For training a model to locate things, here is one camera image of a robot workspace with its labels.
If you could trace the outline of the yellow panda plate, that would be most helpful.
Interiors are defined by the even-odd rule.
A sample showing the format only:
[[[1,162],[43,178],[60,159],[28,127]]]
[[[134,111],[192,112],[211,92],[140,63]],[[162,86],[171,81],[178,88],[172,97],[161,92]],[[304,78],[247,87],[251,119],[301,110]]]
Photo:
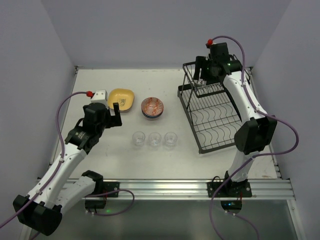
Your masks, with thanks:
[[[119,111],[125,113],[131,109],[134,99],[135,94],[132,90],[115,88],[109,93],[107,104],[110,109],[114,109],[113,103],[118,103]]]

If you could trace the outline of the clear glass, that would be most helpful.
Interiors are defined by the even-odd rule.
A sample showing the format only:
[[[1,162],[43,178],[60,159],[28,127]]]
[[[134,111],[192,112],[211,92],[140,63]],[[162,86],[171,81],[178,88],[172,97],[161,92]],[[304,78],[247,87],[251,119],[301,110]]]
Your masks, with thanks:
[[[158,132],[152,132],[148,136],[148,142],[151,147],[159,147],[162,141],[162,136]]]
[[[142,131],[136,131],[132,135],[132,143],[135,147],[140,148],[145,145],[146,135]]]
[[[176,146],[178,141],[178,136],[176,133],[170,131],[164,135],[164,142],[167,147],[173,148]]]
[[[194,79],[193,85],[197,89],[204,88],[207,85],[207,81],[204,79]]]

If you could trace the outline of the blue lattice red-white bowl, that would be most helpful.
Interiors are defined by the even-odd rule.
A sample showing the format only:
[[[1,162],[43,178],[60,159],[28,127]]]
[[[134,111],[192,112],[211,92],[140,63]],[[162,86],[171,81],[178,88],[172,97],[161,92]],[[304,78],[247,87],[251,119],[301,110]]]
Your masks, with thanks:
[[[144,117],[146,117],[147,119],[150,119],[150,120],[155,120],[155,119],[158,119],[162,114],[158,114],[158,115],[148,115],[148,114],[145,114],[144,112],[142,112],[142,115]]]

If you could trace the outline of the orange blue patterned bowl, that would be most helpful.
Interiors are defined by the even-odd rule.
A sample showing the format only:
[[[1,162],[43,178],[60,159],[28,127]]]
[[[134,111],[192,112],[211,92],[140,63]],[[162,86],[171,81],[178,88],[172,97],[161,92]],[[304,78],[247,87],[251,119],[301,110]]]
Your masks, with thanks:
[[[157,97],[147,97],[141,103],[141,111],[147,115],[156,116],[163,113],[164,104]]]

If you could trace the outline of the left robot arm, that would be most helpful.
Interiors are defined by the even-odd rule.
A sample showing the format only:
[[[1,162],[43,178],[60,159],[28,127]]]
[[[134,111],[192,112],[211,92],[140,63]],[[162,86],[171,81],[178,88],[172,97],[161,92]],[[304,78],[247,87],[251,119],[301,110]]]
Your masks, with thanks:
[[[20,223],[45,235],[51,235],[60,225],[63,214],[90,194],[104,193],[103,176],[85,171],[75,184],[62,189],[71,173],[99,142],[105,129],[122,125],[119,104],[113,104],[114,115],[102,103],[83,107],[84,117],[63,140],[64,149],[40,182],[27,195],[18,195],[13,208]]]

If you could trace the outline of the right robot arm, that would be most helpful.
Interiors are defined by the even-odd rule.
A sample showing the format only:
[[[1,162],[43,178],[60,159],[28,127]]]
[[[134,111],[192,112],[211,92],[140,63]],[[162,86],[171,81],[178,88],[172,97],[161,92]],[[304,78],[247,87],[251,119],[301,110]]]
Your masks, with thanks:
[[[259,106],[243,65],[229,54],[227,43],[209,39],[206,48],[208,55],[195,59],[192,79],[197,87],[220,83],[239,113],[241,127],[234,135],[237,151],[227,176],[231,182],[240,183],[248,178],[250,159],[270,144],[277,122]]]

